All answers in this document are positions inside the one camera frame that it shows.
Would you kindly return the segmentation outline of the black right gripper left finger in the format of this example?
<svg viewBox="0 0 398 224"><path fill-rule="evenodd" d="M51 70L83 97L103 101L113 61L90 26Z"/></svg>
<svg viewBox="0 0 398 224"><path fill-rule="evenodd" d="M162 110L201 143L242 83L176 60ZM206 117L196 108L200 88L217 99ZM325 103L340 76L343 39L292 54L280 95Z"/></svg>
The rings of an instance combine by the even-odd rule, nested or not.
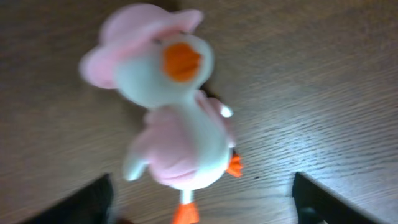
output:
<svg viewBox="0 0 398 224"><path fill-rule="evenodd" d="M46 211L20 224L107 224L114 191L104 174Z"/></svg>

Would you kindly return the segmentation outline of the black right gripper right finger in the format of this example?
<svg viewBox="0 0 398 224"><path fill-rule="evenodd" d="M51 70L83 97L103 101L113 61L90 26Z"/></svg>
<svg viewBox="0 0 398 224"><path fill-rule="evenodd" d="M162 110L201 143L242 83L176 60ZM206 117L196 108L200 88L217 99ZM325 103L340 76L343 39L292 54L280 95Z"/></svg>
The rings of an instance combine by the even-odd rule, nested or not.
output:
<svg viewBox="0 0 398 224"><path fill-rule="evenodd" d="M364 212L303 172L295 173L292 197L298 224L380 224Z"/></svg>

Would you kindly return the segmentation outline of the white duck toy pink hat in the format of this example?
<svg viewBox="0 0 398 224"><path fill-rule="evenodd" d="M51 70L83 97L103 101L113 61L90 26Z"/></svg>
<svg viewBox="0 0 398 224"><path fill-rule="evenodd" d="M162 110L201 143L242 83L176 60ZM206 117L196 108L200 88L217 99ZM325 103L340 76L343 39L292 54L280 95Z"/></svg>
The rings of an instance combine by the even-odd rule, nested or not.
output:
<svg viewBox="0 0 398 224"><path fill-rule="evenodd" d="M203 17L197 9L125 6L108 17L98 45L79 65L91 85L116 90L147 110L123 176L134 181L149 171L156 182L179 190L174 223L197 223L194 192L223 174L239 177L243 168L228 126L232 110L201 89L215 65L209 43L194 34Z"/></svg>

